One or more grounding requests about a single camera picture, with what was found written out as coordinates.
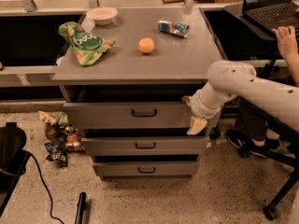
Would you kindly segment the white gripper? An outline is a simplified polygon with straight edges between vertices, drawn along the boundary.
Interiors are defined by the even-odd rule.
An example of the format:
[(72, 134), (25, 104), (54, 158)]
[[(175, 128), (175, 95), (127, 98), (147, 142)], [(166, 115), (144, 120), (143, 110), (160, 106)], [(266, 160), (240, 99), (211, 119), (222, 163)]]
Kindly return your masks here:
[(199, 134), (207, 125), (206, 119), (213, 118), (220, 110), (221, 103), (213, 92), (198, 90), (192, 97), (183, 96), (182, 101), (191, 108), (195, 117), (191, 117), (187, 135)]

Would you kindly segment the person's forearm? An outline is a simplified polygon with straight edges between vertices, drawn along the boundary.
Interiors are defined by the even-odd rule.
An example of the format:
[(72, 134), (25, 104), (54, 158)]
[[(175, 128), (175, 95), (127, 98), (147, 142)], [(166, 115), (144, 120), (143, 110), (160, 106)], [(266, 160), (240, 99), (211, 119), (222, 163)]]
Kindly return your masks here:
[(298, 54), (290, 55), (285, 59), (285, 61), (288, 65), (295, 86), (299, 87), (299, 55)]

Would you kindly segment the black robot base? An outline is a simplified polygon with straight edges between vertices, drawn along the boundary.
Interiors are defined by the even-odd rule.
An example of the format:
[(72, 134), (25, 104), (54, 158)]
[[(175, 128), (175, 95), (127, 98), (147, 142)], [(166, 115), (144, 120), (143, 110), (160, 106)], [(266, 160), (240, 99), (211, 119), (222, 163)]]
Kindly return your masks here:
[(23, 148), (26, 141), (25, 131), (16, 122), (7, 122), (0, 128), (0, 216), (25, 172), (28, 155)]

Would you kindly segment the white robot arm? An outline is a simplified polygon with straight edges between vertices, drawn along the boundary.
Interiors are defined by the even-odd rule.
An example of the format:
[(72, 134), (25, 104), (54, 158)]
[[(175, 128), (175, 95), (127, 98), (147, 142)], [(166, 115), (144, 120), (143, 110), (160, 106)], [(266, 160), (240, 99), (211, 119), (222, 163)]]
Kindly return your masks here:
[(183, 100), (192, 111), (187, 135), (199, 134), (223, 104), (240, 96), (299, 131), (299, 89), (256, 76), (249, 63), (216, 61), (208, 67), (207, 83)]

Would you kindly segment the person's hand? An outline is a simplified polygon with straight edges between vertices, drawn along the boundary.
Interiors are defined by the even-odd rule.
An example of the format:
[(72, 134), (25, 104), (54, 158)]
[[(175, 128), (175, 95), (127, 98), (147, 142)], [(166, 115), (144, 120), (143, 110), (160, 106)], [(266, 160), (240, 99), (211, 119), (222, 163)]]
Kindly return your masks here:
[(298, 57), (298, 45), (295, 29), (292, 26), (280, 26), (275, 30), (278, 41), (278, 51), (282, 58), (289, 62)]

